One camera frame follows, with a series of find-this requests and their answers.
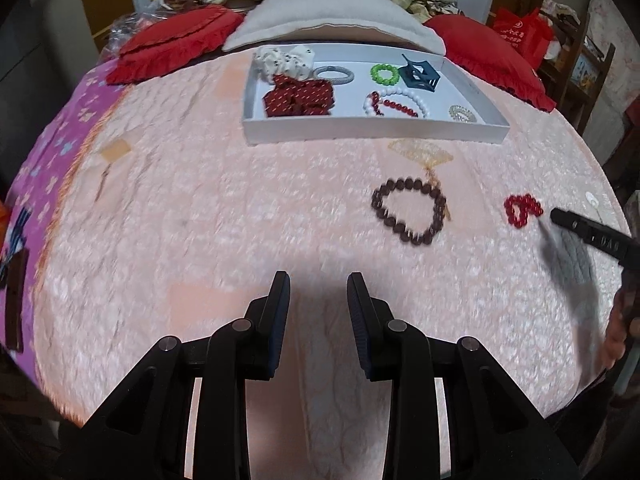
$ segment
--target white polka dot scrunchie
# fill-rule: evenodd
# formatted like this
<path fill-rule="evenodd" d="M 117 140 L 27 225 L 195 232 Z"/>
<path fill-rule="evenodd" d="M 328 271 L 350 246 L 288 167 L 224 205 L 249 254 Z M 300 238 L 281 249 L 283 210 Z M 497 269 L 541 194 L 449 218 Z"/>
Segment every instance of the white polka dot scrunchie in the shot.
<path fill-rule="evenodd" d="M 273 83 L 273 76 L 283 74 L 299 81 L 312 76 L 315 53 L 306 45 L 297 45 L 289 52 L 277 46 L 265 45 L 258 48 L 254 61 L 262 78 Z"/>

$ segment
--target white pillow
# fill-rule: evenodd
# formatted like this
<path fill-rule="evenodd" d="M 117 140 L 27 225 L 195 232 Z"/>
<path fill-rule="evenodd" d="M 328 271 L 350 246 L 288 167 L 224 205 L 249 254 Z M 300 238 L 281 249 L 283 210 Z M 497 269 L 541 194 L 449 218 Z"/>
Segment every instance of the white pillow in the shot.
<path fill-rule="evenodd" d="M 390 0 L 264 0 L 222 50 L 272 40 L 393 43 L 444 56 L 442 38 Z"/>

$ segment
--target brown bead bracelet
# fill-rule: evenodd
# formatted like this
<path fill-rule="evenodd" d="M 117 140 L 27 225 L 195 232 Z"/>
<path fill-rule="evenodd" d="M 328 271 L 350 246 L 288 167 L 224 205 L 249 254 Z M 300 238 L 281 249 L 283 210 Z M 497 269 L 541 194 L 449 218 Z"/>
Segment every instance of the brown bead bracelet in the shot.
<path fill-rule="evenodd" d="M 382 199 L 392 191 L 414 190 L 420 191 L 423 195 L 429 195 L 434 200 L 433 204 L 433 221 L 430 227 L 423 233 L 414 232 L 407 229 L 403 221 L 398 221 L 394 215 L 390 215 L 388 209 L 383 205 Z M 387 227 L 391 227 L 393 232 L 400 236 L 404 243 L 411 242 L 413 245 L 431 245 L 433 237 L 442 231 L 444 222 L 444 208 L 447 204 L 446 197 L 440 192 L 439 187 L 433 187 L 428 182 L 423 183 L 422 180 L 411 177 L 399 178 L 393 180 L 390 178 L 382 186 L 373 192 L 371 197 L 371 207 L 376 211 L 376 215 Z"/>

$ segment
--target purple blanket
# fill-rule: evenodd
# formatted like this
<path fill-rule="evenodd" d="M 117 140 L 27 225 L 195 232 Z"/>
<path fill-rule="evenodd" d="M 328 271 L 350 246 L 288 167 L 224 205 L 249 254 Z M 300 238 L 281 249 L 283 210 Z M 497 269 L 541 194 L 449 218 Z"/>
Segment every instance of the purple blanket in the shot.
<path fill-rule="evenodd" d="M 31 217 L 24 227 L 25 246 L 29 250 L 27 273 L 22 298 L 22 338 L 24 352 L 11 351 L 17 365 L 34 382 L 36 376 L 33 352 L 33 303 L 36 265 L 44 246 L 47 226 L 59 200 L 60 188 L 71 163 L 80 151 L 91 129 L 116 104 L 124 86 L 107 86 L 106 75 L 115 61 L 90 70 L 76 87 L 69 102 L 44 129 L 20 168 L 9 190 L 6 205 L 12 208 L 10 234 L 20 210 L 30 209 Z M 4 300 L 0 292 L 0 342 L 5 343 Z"/>

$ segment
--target red pillow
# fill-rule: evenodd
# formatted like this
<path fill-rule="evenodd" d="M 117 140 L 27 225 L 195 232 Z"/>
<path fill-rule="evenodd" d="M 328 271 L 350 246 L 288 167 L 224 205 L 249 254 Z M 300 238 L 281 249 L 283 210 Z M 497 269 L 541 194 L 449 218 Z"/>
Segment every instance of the red pillow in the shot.
<path fill-rule="evenodd" d="M 107 83 L 134 83 L 173 72 L 216 50 L 242 20 L 242 14 L 213 5 L 154 23 L 120 49 L 118 65 Z"/>
<path fill-rule="evenodd" d="M 424 25 L 443 39 L 447 58 L 456 65 L 539 110 L 556 107 L 529 63 L 486 25 L 458 14 L 441 14 Z"/>

